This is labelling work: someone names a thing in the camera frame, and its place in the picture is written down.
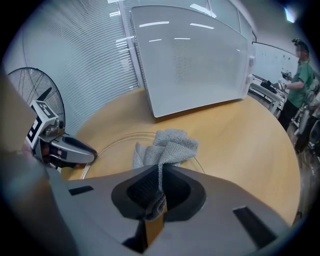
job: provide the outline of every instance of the electric fan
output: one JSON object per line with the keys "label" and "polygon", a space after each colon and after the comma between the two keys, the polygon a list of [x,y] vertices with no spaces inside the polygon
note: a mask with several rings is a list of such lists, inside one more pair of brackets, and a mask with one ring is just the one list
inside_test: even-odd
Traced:
{"label": "electric fan", "polygon": [[56,84],[46,73],[33,67],[21,67],[9,73],[8,77],[28,105],[33,100],[45,102],[66,125],[62,97]]}

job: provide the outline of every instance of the man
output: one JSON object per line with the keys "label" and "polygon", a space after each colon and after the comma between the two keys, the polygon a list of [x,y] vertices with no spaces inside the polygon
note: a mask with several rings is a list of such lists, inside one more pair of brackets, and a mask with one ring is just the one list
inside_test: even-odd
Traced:
{"label": "man", "polygon": [[299,135],[294,149],[297,153],[301,153],[309,143],[309,136],[312,128],[317,120],[320,118],[320,92],[313,99],[311,104],[308,105],[310,114],[312,114],[306,122],[305,128],[301,135]]}
{"label": "man", "polygon": [[308,46],[301,40],[296,41],[294,45],[296,55],[299,58],[298,68],[291,80],[292,83],[285,86],[285,89],[289,89],[290,92],[278,118],[278,121],[285,130],[288,129],[291,119],[302,106],[306,92],[314,79],[314,72],[309,65]]}

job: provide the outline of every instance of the gray cloth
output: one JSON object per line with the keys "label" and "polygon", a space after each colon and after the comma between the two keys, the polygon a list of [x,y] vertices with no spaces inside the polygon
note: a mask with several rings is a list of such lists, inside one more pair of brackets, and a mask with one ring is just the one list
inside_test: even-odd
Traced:
{"label": "gray cloth", "polygon": [[166,206],[166,196],[162,186],[162,168],[164,164],[179,166],[180,162],[197,155],[198,141],[187,137],[183,130],[158,130],[152,146],[143,147],[137,142],[133,154],[133,169],[158,165],[158,191],[153,202],[147,208],[146,220],[159,217]]}

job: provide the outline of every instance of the black pants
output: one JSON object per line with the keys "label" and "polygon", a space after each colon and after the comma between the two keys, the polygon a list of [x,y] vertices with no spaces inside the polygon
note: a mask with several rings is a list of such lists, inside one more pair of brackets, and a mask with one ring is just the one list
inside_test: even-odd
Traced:
{"label": "black pants", "polygon": [[296,151],[302,152],[305,149],[305,147],[308,145],[310,132],[311,132],[312,128],[314,127],[317,120],[318,119],[314,116],[309,117],[309,119],[306,122],[303,133],[301,135],[299,135],[299,137],[295,143],[294,149]]}
{"label": "black pants", "polygon": [[299,108],[293,105],[289,100],[287,100],[283,106],[283,110],[280,113],[278,121],[282,127],[287,131],[291,119],[295,117]]}

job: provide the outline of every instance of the glass turntable plate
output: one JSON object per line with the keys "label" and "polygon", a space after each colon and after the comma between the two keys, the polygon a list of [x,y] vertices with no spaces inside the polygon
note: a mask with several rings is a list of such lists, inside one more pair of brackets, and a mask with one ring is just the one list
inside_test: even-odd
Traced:
{"label": "glass turntable plate", "polygon": [[[135,145],[151,146],[156,134],[153,132],[136,132],[115,140],[98,153],[92,164],[83,169],[81,179],[118,174],[132,169]],[[195,157],[181,162],[180,167],[205,173]]]}

